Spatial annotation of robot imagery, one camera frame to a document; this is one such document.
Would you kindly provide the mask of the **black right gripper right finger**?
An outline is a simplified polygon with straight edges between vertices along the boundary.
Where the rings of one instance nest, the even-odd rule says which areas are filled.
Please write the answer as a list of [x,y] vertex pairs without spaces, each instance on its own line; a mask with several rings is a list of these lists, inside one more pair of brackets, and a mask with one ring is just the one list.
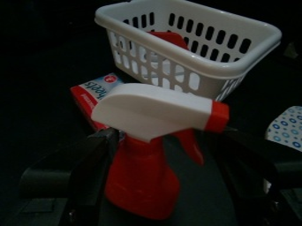
[[302,152],[241,131],[218,138],[241,226],[302,226]]

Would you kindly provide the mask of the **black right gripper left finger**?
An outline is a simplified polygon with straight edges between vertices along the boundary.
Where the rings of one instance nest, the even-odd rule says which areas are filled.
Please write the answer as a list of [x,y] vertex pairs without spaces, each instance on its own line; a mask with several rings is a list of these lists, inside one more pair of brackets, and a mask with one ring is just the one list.
[[75,170],[58,226],[98,226],[99,222],[106,178],[119,142],[119,131],[103,130],[91,135],[86,141],[89,143],[97,141],[98,145]]

